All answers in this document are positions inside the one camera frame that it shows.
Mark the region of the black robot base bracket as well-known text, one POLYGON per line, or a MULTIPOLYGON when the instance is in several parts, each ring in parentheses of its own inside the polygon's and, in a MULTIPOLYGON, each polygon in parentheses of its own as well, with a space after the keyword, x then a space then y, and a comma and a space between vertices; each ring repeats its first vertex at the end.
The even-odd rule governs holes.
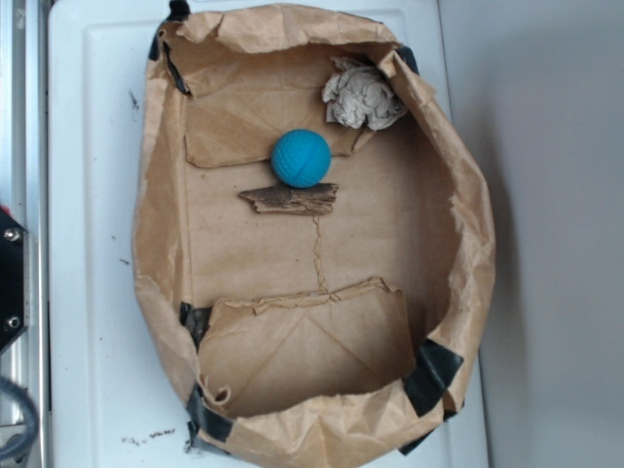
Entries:
POLYGON ((24 334, 28 312, 28 233, 1 206, 1 354, 24 334))

